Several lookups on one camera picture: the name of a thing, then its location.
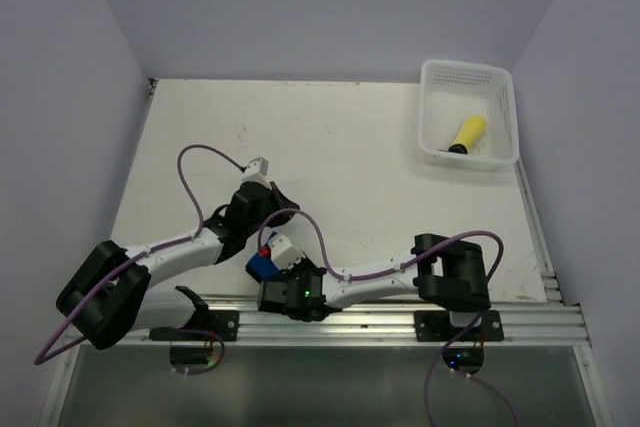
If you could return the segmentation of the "blue towel dark trim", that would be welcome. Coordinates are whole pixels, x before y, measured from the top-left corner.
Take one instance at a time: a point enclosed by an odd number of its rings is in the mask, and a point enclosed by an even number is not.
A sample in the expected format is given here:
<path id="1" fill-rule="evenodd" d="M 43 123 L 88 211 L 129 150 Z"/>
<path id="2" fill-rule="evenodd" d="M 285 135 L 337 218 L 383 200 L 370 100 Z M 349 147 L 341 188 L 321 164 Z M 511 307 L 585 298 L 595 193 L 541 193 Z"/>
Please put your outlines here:
<path id="1" fill-rule="evenodd" d="M 246 273 L 256 282 L 261 283 L 279 273 L 278 267 L 271 259 L 271 248 L 268 243 L 262 244 L 245 265 Z"/>

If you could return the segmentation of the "yellow towel black trim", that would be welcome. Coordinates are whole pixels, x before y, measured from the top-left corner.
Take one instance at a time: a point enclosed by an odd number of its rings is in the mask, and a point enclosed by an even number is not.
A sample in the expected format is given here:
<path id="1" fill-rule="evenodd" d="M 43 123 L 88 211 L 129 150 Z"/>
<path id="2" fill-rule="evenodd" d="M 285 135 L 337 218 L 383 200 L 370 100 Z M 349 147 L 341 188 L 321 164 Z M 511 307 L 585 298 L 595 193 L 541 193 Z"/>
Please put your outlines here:
<path id="1" fill-rule="evenodd" d="M 461 125 L 451 145 L 446 152 L 468 155 L 471 148 L 481 138 L 486 129 L 486 119 L 483 116 L 469 116 Z"/>

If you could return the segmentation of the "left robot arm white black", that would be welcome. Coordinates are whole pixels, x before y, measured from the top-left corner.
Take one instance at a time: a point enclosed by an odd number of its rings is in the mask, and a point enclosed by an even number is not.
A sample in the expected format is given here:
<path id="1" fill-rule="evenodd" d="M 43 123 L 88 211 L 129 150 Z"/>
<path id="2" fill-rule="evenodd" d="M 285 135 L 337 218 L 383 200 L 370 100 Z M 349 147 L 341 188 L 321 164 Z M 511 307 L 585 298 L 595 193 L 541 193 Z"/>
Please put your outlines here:
<path id="1" fill-rule="evenodd" d="M 299 208 L 273 182 L 244 181 L 200 230 L 137 247 L 121 247 L 112 240 L 99 243 L 62 289 L 56 308 L 96 349 L 110 348 L 130 331 L 148 327 L 142 312 L 152 287 L 227 261 L 263 225 L 283 226 Z"/>

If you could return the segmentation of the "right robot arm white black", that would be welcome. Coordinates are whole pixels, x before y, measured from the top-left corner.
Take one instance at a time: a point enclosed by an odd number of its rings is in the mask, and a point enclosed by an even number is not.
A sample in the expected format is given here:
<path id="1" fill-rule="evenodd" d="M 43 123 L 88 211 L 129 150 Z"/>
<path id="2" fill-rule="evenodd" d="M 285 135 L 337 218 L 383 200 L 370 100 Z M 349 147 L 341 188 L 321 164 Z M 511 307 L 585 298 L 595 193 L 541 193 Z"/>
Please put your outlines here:
<path id="1" fill-rule="evenodd" d="M 316 265 L 288 237 L 274 234 L 257 249 L 246 271 L 259 282 L 261 312 L 321 322 L 355 304 L 415 294 L 449 311 L 451 336 L 468 339 L 491 308 L 482 248 L 471 242 L 421 234 L 414 246 L 387 260 L 331 271 Z"/>

